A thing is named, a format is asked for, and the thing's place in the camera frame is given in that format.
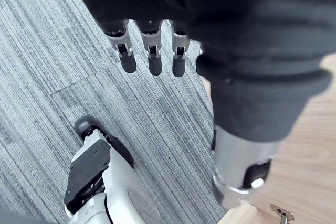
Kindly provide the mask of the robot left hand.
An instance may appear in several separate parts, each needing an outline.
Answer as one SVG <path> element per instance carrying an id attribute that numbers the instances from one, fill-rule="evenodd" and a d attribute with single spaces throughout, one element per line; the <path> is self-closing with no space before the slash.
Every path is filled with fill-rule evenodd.
<path id="1" fill-rule="evenodd" d="M 234 208 L 266 181 L 279 143 L 332 75 L 335 0 L 83 0 L 112 40 L 134 20 L 158 46 L 169 20 L 180 42 L 201 44 L 198 74 L 211 84 L 216 200 Z"/>

